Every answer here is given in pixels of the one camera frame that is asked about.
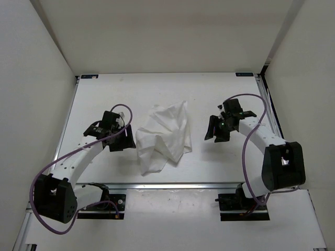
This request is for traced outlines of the white fabric skirt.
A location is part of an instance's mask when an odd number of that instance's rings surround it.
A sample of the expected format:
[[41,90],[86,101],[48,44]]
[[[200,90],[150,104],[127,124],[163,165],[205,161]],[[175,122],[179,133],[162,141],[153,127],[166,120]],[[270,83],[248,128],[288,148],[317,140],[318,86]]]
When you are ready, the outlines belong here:
[[192,151],[186,100],[167,108],[153,106],[136,131],[137,159],[142,176],[158,173],[167,162],[177,164]]

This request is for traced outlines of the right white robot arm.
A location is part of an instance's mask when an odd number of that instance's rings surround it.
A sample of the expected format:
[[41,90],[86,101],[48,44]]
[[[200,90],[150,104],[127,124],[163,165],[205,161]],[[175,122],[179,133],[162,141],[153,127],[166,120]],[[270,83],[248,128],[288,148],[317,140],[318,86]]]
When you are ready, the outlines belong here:
[[[261,124],[252,111],[235,114],[223,112],[219,116],[210,116],[205,140],[214,138],[215,143],[228,142],[233,131],[246,136],[242,147],[245,182],[241,185],[243,191],[235,196],[235,203],[239,208],[249,208],[254,203],[254,198],[305,183],[302,146],[298,142],[287,142],[276,136]],[[245,151],[249,141],[263,154],[261,172],[253,178],[247,177],[245,166]]]

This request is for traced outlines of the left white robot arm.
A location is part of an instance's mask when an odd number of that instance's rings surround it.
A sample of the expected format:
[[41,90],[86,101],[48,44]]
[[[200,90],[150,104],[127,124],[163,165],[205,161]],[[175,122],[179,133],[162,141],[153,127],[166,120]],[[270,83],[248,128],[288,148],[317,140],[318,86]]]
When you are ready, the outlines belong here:
[[49,174],[40,172],[30,188],[30,203],[36,218],[44,223],[49,218],[61,223],[73,222],[79,210],[115,207],[107,186],[91,182],[78,185],[86,168],[104,149],[120,152],[134,149],[131,125],[121,119],[92,123],[83,133],[77,147],[56,160],[59,164]]

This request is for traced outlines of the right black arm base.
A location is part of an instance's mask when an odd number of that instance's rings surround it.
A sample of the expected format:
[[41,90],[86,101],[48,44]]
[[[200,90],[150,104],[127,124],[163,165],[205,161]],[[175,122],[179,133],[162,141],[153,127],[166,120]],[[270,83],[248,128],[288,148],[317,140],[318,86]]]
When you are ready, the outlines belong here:
[[253,198],[247,198],[241,185],[234,193],[219,193],[215,201],[219,204],[221,222],[270,220],[267,206],[259,206]]

